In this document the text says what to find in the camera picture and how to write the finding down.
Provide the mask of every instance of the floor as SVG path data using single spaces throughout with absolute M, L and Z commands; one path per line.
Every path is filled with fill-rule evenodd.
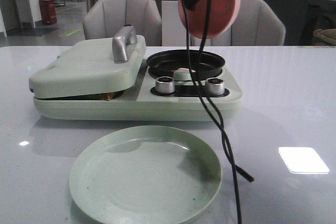
M 85 40 L 82 21 L 86 14 L 85 0 L 66 0 L 65 6 L 56 7 L 57 22 L 37 28 L 58 28 L 42 36 L 7 36 L 0 39 L 0 47 L 6 46 L 73 46 Z

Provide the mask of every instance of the black frying pan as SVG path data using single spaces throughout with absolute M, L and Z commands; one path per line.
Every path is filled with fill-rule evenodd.
M 191 66 L 197 69 L 197 50 L 190 50 Z M 225 60 L 212 52 L 203 52 L 200 64 L 198 65 L 198 75 L 201 80 L 219 75 Z M 148 57 L 147 65 L 150 72 L 157 77 L 173 77 L 174 71 L 178 68 L 189 68 L 187 50 L 169 50 L 158 52 Z

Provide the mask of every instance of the mint green plate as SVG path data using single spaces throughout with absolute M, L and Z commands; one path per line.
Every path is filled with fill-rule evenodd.
M 116 131 L 88 146 L 70 192 L 91 218 L 110 224 L 187 223 L 215 198 L 222 169 L 200 138 L 166 126 Z

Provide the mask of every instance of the gray upholstered chair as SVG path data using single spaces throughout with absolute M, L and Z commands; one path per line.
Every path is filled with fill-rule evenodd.
M 263 0 L 241 0 L 238 16 L 232 26 L 210 39 L 211 46 L 282 46 L 286 28 Z M 192 38 L 193 45 L 200 39 Z
M 98 0 L 84 17 L 85 39 L 113 37 L 127 24 L 147 46 L 161 45 L 162 21 L 154 0 Z

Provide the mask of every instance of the counter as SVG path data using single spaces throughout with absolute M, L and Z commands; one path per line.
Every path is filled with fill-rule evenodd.
M 213 123 L 65 121 L 35 110 L 28 78 L 68 48 L 0 48 L 0 223 L 98 224 L 71 197 L 72 165 L 95 140 L 139 125 L 172 126 L 207 142 L 222 164 L 223 183 L 194 224 L 237 223 L 230 165 Z M 145 56 L 170 49 L 148 47 Z M 238 177 L 243 223 L 334 224 L 336 47 L 205 50 L 225 58 L 245 96 L 226 125 L 236 164 L 255 178 Z M 291 173 L 280 147 L 313 148 L 330 171 Z

